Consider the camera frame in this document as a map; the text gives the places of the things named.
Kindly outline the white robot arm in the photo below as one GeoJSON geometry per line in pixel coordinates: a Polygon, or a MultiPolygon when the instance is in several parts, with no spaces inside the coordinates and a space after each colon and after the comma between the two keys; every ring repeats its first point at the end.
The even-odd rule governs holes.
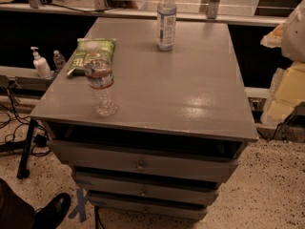
{"type": "Polygon", "coordinates": [[[287,20],[265,35],[260,44],[280,48],[292,61],[286,70],[277,69],[260,120],[265,125],[282,123],[301,103],[305,102],[305,0],[287,20]]]}

